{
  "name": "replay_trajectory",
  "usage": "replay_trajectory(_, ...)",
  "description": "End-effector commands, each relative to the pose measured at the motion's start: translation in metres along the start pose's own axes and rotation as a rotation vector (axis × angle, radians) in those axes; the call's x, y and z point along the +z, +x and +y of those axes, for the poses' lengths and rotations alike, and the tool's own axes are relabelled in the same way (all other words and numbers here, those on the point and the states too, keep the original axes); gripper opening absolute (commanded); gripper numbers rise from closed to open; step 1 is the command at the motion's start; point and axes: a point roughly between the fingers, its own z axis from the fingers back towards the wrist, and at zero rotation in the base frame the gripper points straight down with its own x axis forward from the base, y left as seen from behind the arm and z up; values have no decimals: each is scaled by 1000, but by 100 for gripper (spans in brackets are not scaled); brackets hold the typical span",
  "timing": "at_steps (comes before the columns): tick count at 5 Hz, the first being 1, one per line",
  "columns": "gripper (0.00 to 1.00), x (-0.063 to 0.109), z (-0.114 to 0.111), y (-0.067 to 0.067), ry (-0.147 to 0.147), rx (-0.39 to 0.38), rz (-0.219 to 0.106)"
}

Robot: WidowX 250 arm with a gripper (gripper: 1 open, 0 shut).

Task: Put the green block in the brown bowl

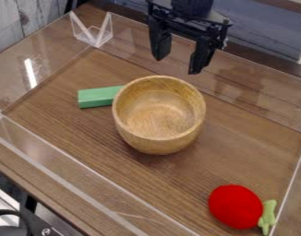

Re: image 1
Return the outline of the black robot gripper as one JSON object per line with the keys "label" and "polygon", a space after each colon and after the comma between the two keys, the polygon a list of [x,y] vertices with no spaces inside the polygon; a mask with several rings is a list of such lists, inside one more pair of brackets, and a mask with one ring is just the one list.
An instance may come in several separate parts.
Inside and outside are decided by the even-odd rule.
{"label": "black robot gripper", "polygon": [[230,19],[214,10],[214,0],[146,2],[152,57],[160,61],[170,54],[171,33],[187,39],[196,39],[195,50],[190,56],[188,74],[199,74],[214,56],[214,40],[223,41],[227,38]]}

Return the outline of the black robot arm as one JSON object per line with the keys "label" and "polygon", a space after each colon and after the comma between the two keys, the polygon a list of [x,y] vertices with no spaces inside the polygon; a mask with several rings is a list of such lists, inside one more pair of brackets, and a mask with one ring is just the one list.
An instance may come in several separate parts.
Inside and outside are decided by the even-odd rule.
{"label": "black robot arm", "polygon": [[195,42],[188,74],[195,75],[210,64],[214,52],[227,43],[230,19],[212,10],[214,0],[146,0],[150,49],[156,61],[171,51],[172,35]]}

